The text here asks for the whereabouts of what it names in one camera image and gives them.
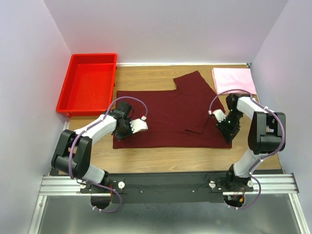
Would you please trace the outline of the maroon t shirt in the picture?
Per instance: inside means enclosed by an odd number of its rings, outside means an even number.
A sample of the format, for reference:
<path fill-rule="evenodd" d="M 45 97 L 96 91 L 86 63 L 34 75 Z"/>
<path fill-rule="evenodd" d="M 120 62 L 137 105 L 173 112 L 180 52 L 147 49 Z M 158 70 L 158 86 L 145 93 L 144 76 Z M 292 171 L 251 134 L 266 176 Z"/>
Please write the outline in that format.
<path fill-rule="evenodd" d="M 114 149 L 192 147 L 230 149 L 216 126 L 216 119 L 208 114 L 224 107 L 213 101 L 216 93 L 199 71 L 173 79 L 176 88 L 168 91 L 118 91 L 132 105 L 134 119 L 147 114 L 148 130 L 123 140 L 113 139 Z"/>

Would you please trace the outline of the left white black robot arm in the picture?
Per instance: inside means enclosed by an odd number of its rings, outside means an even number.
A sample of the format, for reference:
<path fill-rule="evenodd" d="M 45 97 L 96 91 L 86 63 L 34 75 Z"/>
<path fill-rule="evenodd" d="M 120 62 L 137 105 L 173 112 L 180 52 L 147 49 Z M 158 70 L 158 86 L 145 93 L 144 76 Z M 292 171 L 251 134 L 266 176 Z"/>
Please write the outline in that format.
<path fill-rule="evenodd" d="M 52 168 L 73 178 L 90 181 L 96 192 L 104 192 L 109 186 L 109 174 L 91 164 L 92 146 L 107 134 L 118 140 L 131 136 L 131 112 L 132 106 L 121 101 L 107 116 L 100 115 L 81 130 L 61 132 L 51 160 Z"/>

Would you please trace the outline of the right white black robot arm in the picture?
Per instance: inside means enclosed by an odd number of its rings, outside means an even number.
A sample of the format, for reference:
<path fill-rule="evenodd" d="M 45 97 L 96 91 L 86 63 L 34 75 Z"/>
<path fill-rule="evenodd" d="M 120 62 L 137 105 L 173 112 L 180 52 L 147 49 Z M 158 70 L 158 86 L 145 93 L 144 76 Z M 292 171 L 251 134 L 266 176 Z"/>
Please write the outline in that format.
<path fill-rule="evenodd" d="M 229 113 L 214 110 L 216 126 L 230 144 L 240 130 L 240 119 L 251 120 L 248 149 L 239 161 L 230 166 L 224 178 L 211 178 L 210 186 L 219 190 L 235 191 L 252 186 L 251 176 L 267 158 L 283 151 L 286 145 L 286 116 L 262 106 L 249 95 L 231 93 L 226 98 Z"/>

